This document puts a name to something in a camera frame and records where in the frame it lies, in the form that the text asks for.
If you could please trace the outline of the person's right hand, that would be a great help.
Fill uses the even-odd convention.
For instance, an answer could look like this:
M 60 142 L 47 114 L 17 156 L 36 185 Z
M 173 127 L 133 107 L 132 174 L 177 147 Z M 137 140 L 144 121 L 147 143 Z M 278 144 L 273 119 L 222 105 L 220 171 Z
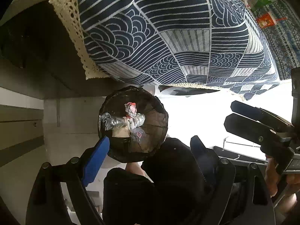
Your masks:
M 268 161 L 267 167 L 265 170 L 264 180 L 268 188 L 269 194 L 271 197 L 274 197 L 278 191 L 278 183 L 281 179 L 281 175 L 276 172 L 276 161 L 273 157 L 266 155 Z M 289 174 L 286 177 L 287 184 L 290 185 L 290 188 L 294 191 L 289 191 L 288 194 L 294 194 L 299 191 L 299 174 Z

